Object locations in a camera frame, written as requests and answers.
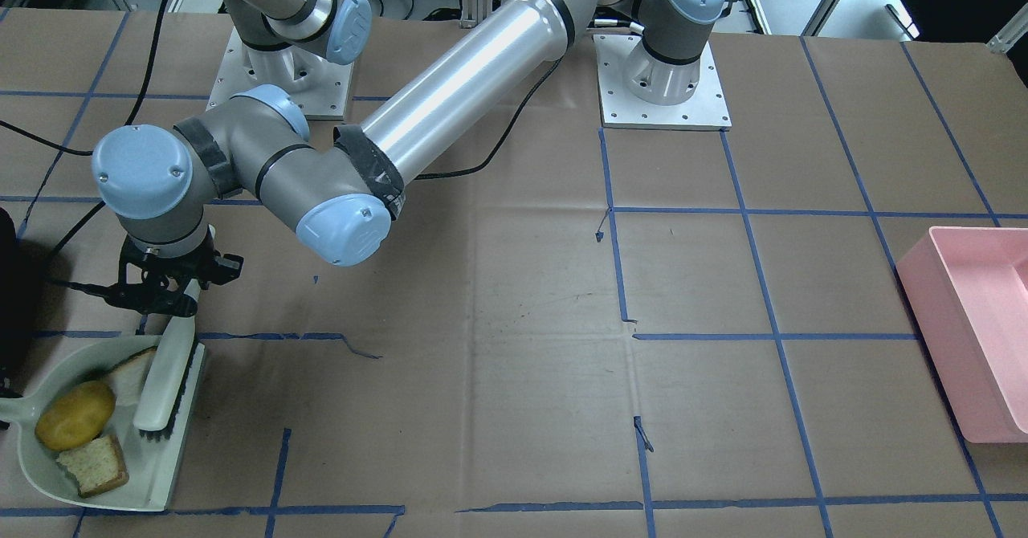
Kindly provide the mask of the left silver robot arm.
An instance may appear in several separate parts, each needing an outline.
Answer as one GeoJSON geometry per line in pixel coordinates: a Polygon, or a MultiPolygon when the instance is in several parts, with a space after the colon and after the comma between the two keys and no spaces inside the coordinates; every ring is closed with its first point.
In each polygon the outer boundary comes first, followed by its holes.
{"type": "Polygon", "coordinates": [[[216,251],[203,206],[246,190],[327,263],[356,266],[399,216],[411,181],[540,63],[555,63],[608,6],[642,26],[633,92],[657,105],[665,74],[696,81],[699,61],[728,0],[499,0],[485,19],[360,124],[335,128],[330,150],[313,148],[300,107],[278,84],[240,92],[173,129],[114,129],[91,151],[100,198],[126,239],[110,286],[81,291],[142,314],[191,317],[187,285],[227,284],[243,261],[216,251]]]}

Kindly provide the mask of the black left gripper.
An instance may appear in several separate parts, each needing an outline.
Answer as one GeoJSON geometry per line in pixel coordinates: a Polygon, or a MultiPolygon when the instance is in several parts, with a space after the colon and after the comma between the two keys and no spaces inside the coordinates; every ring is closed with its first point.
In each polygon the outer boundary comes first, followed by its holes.
{"type": "Polygon", "coordinates": [[[194,317],[198,297],[187,293],[190,283],[198,282],[201,289],[230,283],[242,274],[244,263],[242,256],[217,251],[213,234],[207,234],[198,248],[172,259],[143,251],[126,238],[119,252],[118,279],[105,288],[105,301],[144,315],[194,317]]]}

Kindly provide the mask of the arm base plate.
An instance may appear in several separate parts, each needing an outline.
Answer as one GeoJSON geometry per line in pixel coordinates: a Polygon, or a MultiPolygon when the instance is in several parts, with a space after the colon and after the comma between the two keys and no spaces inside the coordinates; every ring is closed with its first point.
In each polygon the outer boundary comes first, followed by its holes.
{"type": "Polygon", "coordinates": [[[235,94],[273,84],[284,89],[308,120],[345,120],[353,66],[330,63],[298,47],[257,51],[233,30],[226,45],[208,109],[235,94]]]}
{"type": "Polygon", "coordinates": [[[634,35],[596,35],[602,125],[727,131],[733,124],[712,49],[671,65],[654,59],[634,35]]]}

